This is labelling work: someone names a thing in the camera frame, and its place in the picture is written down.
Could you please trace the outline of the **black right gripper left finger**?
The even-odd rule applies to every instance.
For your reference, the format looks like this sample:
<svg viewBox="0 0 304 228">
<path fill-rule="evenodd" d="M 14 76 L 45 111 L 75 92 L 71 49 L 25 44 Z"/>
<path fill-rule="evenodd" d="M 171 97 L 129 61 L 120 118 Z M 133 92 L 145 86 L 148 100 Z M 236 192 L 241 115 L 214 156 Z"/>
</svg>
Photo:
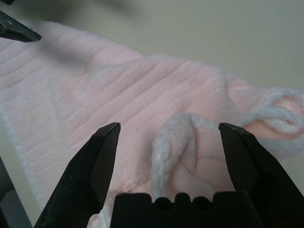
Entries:
<svg viewBox="0 0 304 228">
<path fill-rule="evenodd" d="M 119 123 L 99 128 L 68 163 L 37 228 L 85 228 L 105 203 L 115 163 Z"/>
</svg>

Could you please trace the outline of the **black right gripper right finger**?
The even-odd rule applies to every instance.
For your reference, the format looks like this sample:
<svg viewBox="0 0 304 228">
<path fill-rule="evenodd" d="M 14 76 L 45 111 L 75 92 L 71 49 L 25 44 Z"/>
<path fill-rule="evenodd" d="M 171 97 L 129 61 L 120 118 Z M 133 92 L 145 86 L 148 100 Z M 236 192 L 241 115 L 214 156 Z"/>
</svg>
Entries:
<svg viewBox="0 0 304 228">
<path fill-rule="evenodd" d="M 302 228 L 304 197 L 278 160 L 244 128 L 220 123 L 230 179 L 246 192 L 266 228 Z"/>
</svg>

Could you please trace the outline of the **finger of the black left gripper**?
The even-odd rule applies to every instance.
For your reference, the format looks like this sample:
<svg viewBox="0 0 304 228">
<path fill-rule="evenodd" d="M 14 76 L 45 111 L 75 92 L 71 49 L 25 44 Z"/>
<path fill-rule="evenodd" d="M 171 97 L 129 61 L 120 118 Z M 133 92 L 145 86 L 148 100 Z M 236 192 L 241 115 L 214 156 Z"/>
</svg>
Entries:
<svg viewBox="0 0 304 228">
<path fill-rule="evenodd" d="M 19 42 L 38 42 L 42 36 L 13 19 L 4 12 L 0 12 L 0 37 Z"/>
</svg>

